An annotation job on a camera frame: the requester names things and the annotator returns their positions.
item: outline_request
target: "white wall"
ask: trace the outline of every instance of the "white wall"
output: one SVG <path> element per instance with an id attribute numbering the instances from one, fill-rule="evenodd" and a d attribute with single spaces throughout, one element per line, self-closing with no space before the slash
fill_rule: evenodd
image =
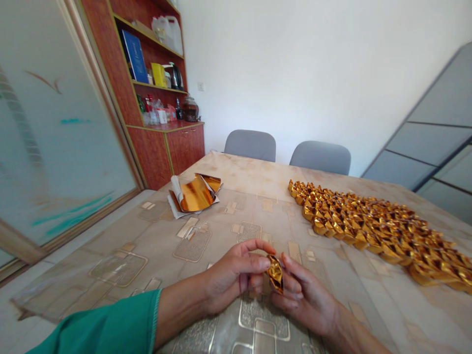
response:
<path id="1" fill-rule="evenodd" d="M 261 130 L 284 164 L 305 140 L 346 146 L 352 176 L 472 40 L 469 0 L 179 0 L 179 9 L 207 152 L 223 151 L 235 129 Z"/>

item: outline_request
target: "hand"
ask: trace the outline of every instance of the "hand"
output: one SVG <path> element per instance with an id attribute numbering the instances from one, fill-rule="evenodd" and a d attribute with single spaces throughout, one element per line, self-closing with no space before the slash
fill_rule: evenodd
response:
<path id="1" fill-rule="evenodd" d="M 251 288 L 262 292 L 264 272 L 269 269 L 267 257 L 250 253 L 256 249 L 275 254 L 275 249 L 267 242 L 254 238 L 239 243 L 210 269 L 201 274 L 206 285 L 207 313 L 214 315 L 228 307 L 234 299 Z"/>
<path id="2" fill-rule="evenodd" d="M 335 330 L 338 302 L 319 280 L 300 263 L 282 253 L 285 265 L 284 284 L 294 279 L 300 283 L 303 298 L 295 300 L 290 292 L 284 295 L 272 292 L 272 303 L 288 315 L 309 328 L 312 332 L 326 336 Z"/>

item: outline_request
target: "patterned tablecloth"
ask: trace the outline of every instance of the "patterned tablecloth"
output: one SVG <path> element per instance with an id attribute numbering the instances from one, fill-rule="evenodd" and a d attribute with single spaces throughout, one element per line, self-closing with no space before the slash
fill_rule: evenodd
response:
<path id="1" fill-rule="evenodd" d="M 472 296 L 424 288 L 399 265 L 316 235 L 289 195 L 290 179 L 406 204 L 470 256 L 472 227 L 398 185 L 212 152 L 181 176 L 220 177 L 220 203 L 174 220 L 156 192 L 15 296 L 51 321 L 168 286 L 204 271 L 237 242 L 261 238 L 311 270 L 394 353 L 471 353 Z M 190 241 L 186 233 L 194 233 Z M 220 316 L 194 324 L 163 352 L 324 353 L 322 340 L 247 293 Z"/>

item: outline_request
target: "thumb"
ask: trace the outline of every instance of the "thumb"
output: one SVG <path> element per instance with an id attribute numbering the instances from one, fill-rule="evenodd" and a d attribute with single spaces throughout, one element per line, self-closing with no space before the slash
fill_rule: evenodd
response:
<path id="1" fill-rule="evenodd" d="M 263 273 L 270 267 L 270 260 L 267 257 L 236 257 L 233 271 L 241 273 Z"/>

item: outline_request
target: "gray chair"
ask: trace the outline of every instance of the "gray chair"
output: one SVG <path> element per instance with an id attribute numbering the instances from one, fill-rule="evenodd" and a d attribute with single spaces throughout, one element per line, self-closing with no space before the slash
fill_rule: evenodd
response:
<path id="1" fill-rule="evenodd" d="M 295 148 L 290 165 L 348 175 L 351 153 L 341 145 L 306 141 Z"/>
<path id="2" fill-rule="evenodd" d="M 275 162 L 275 139 L 255 130 L 235 130 L 226 139 L 225 153 Z"/>

